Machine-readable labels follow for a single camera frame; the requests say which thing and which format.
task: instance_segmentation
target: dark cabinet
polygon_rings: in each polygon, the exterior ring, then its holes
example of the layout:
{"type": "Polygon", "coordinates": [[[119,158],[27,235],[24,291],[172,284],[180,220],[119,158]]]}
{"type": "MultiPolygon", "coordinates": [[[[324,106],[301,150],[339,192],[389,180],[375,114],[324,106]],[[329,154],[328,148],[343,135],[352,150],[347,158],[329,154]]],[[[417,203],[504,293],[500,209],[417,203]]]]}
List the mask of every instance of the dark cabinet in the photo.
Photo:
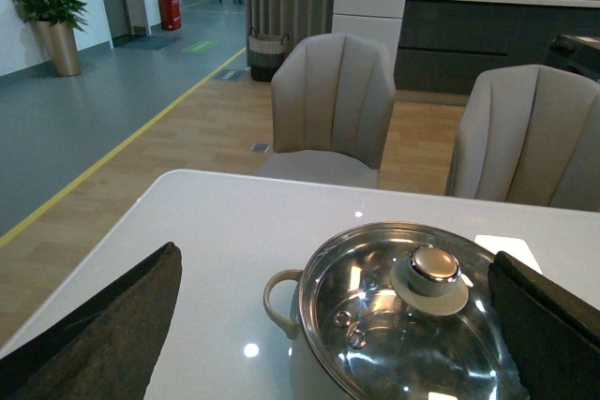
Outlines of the dark cabinet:
{"type": "Polygon", "coordinates": [[[557,35],[600,35],[600,10],[407,0],[398,45],[398,89],[469,94],[495,67],[543,64],[557,35]]]}

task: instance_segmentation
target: lid knob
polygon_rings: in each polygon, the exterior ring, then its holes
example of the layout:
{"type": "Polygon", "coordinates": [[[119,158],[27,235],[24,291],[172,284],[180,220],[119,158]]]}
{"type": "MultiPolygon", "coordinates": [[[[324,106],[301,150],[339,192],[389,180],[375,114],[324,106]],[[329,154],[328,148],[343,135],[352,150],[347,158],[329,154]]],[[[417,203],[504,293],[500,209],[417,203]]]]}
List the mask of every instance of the lid knob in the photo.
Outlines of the lid knob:
{"type": "Polygon", "coordinates": [[[390,270],[396,294],[407,304],[435,316],[455,314],[469,300],[469,289],[460,276],[458,259],[433,245],[415,248],[390,270]]]}
{"type": "Polygon", "coordinates": [[[441,297],[460,277],[460,265],[454,255],[435,246],[423,245],[407,258],[409,287],[428,297],[441,297]]]}

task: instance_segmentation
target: stainless steel pot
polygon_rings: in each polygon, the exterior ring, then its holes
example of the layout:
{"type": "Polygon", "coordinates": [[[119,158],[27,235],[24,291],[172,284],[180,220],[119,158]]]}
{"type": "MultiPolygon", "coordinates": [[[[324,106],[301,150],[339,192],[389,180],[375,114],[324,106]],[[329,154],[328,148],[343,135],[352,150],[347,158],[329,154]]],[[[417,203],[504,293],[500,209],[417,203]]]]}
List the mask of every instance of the stainless steel pot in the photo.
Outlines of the stainless steel pot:
{"type": "Polygon", "coordinates": [[[344,231],[304,271],[275,274],[264,309],[292,342],[297,399],[527,399],[488,295],[492,255],[388,222],[344,231]],[[298,282],[289,318],[273,287],[298,282]]]}

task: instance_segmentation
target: potted plant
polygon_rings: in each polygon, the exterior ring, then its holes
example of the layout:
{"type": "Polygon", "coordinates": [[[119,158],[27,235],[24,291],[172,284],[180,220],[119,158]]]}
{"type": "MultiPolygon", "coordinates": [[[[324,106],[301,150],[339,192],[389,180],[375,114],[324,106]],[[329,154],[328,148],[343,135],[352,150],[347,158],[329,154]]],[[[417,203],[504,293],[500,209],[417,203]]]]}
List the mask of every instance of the potted plant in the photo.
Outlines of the potted plant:
{"type": "Polygon", "coordinates": [[[24,22],[32,22],[41,35],[60,77],[81,73],[73,28],[87,25],[82,0],[13,0],[24,22]]]}

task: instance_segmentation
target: white table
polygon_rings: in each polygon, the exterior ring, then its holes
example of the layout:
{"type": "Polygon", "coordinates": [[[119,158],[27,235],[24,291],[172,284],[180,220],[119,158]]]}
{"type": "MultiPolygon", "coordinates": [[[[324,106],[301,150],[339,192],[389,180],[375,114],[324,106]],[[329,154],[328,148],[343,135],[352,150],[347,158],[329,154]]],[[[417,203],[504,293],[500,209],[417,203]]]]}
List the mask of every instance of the white table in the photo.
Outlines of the white table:
{"type": "MultiPolygon", "coordinates": [[[[388,220],[470,239],[522,238],[546,276],[600,307],[600,214],[176,170],[146,191],[0,356],[173,241],[182,250],[182,284],[146,398],[291,398],[290,343],[263,312],[264,284],[280,270],[304,268],[335,234],[388,220]],[[248,344],[257,356],[245,356],[248,344]]],[[[293,288],[273,294],[282,313],[293,288]]]]}

